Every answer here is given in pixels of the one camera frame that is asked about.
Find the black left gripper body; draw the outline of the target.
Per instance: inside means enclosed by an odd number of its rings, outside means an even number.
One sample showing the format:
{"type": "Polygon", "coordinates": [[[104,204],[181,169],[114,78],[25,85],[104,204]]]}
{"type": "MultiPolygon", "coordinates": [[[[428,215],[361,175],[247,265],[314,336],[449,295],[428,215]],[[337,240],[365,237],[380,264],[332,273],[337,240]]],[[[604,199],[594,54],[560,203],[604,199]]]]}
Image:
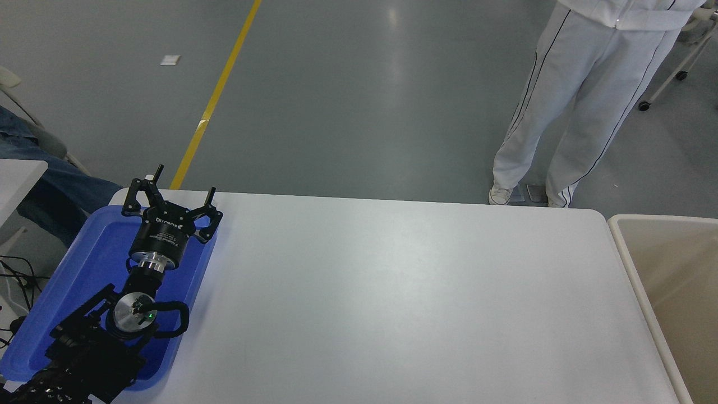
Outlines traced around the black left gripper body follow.
{"type": "Polygon", "coordinates": [[[172,265],[180,265],[190,236],[196,225],[184,218],[184,209],[144,209],[141,225],[130,247],[130,258],[140,261],[142,256],[161,255],[172,265]]]}

